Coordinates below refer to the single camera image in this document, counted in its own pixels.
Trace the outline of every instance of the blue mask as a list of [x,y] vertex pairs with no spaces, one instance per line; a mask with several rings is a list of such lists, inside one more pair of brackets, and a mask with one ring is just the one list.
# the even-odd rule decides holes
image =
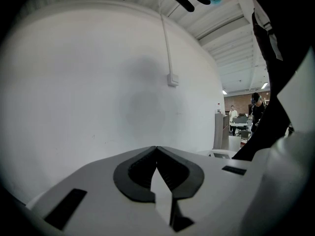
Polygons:
[[221,0],[210,0],[212,4],[218,4],[221,2]]

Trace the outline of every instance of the white shirt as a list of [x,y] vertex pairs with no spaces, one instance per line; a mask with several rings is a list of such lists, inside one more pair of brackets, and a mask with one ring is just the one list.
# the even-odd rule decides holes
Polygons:
[[230,122],[233,121],[233,118],[237,117],[237,111],[236,110],[230,110]]

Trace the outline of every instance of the ceiling light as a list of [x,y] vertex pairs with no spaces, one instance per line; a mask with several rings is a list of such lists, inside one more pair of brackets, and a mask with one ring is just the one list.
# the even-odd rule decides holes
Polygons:
[[266,82],[261,89],[264,89],[268,85],[268,82]]

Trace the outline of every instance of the corrugated ceiling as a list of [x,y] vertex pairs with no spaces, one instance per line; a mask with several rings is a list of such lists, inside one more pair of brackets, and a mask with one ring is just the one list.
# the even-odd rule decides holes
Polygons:
[[[66,0],[29,0],[17,20],[61,1]],[[124,1],[158,11],[158,0]],[[195,6],[193,13],[174,0],[161,0],[161,11],[194,36],[216,60],[223,89],[227,93],[251,92],[269,82],[266,64],[252,31],[252,0],[223,0],[215,5],[190,2]]]

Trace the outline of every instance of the person in black shirt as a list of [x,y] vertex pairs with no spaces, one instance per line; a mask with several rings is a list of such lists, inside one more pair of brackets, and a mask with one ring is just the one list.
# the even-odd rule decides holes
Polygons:
[[[251,161],[284,136],[290,120],[277,95],[295,74],[314,43],[313,0],[253,0],[253,32],[269,74],[271,97],[255,135],[233,159]],[[273,123],[277,128],[270,129]]]
[[255,130],[257,129],[256,124],[259,122],[260,118],[262,117],[262,114],[265,111],[265,106],[261,101],[261,96],[255,92],[252,94],[252,100],[255,102],[255,105],[253,105],[252,107],[252,135],[255,132]]

